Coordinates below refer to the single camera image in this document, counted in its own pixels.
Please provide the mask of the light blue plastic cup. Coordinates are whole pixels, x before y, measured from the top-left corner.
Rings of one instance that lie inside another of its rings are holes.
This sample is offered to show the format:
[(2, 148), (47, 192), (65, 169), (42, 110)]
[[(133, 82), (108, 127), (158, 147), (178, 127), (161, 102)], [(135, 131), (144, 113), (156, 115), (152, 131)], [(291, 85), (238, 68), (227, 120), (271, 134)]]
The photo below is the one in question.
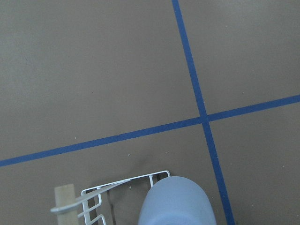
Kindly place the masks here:
[(164, 178), (148, 191), (139, 225), (215, 225), (211, 203), (204, 190), (180, 176)]

